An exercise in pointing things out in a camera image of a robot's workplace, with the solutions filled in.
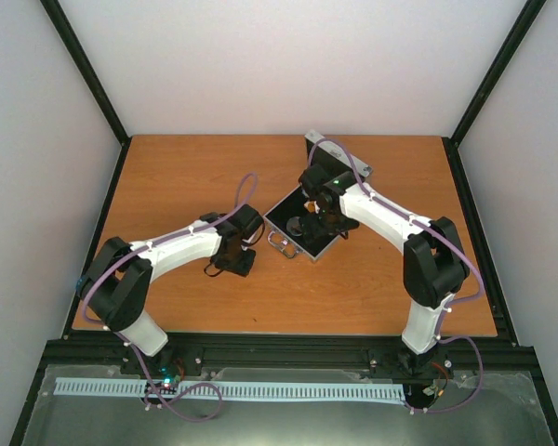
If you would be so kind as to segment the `playing card deck box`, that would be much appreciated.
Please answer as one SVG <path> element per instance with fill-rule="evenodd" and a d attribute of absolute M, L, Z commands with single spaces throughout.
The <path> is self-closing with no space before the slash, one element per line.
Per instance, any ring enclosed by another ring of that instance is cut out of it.
<path fill-rule="evenodd" d="M 304 207 L 311 213 L 312 212 L 316 213 L 318 211 L 318 206 L 316 204 L 316 201 L 307 201 L 304 204 Z"/>

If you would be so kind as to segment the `clear round dealer button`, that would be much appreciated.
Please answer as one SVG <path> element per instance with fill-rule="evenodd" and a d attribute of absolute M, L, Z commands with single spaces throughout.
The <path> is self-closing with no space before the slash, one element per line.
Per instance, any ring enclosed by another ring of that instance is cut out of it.
<path fill-rule="evenodd" d="M 301 237 L 304 229 L 301 225 L 301 217 L 293 216 L 286 222 L 286 231 L 293 237 Z"/>

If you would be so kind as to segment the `aluminium poker case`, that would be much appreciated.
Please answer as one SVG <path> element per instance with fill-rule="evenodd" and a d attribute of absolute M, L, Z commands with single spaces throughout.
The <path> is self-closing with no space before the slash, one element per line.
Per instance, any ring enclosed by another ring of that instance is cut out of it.
<path fill-rule="evenodd" d="M 355 183 L 354 172 L 367 180 L 373 168 L 355 156 L 348 158 L 336 142 L 315 130 L 304 138 L 308 160 L 299 185 L 264 218 L 270 245 L 288 258 L 303 253 L 316 261 L 338 238 L 348 239 L 359 228 L 338 210 L 335 193 Z"/>

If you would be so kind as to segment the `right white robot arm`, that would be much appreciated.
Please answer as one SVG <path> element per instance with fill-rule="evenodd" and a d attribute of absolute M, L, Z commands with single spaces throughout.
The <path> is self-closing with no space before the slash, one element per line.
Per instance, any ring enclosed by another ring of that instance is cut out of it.
<path fill-rule="evenodd" d="M 411 214 L 351 171 L 332 177 L 312 166 L 301 174 L 299 184 L 314 207 L 300 221 L 305 237 L 346 236 L 364 225 L 399 250 L 404 288 L 411 298 L 402 342 L 414 356 L 431 352 L 445 306 L 470 272 L 455 224 L 446 217 L 431 220 Z"/>

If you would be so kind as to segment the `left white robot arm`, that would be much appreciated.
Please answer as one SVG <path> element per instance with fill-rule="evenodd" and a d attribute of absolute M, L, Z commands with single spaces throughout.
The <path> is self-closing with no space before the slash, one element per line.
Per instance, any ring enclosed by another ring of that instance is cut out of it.
<path fill-rule="evenodd" d="M 264 229 L 263 217 L 244 204 L 229 214 L 205 214 L 188 227 L 155 239 L 127 243 L 112 237 L 79 279 L 76 294 L 83 309 L 97 316 L 94 323 L 137 348 L 153 373 L 164 374 L 174 365 L 175 351 L 145 309 L 150 285 L 198 259 L 208 261 L 204 268 L 208 277 L 223 272 L 245 277 L 254 265 L 253 246 Z"/>

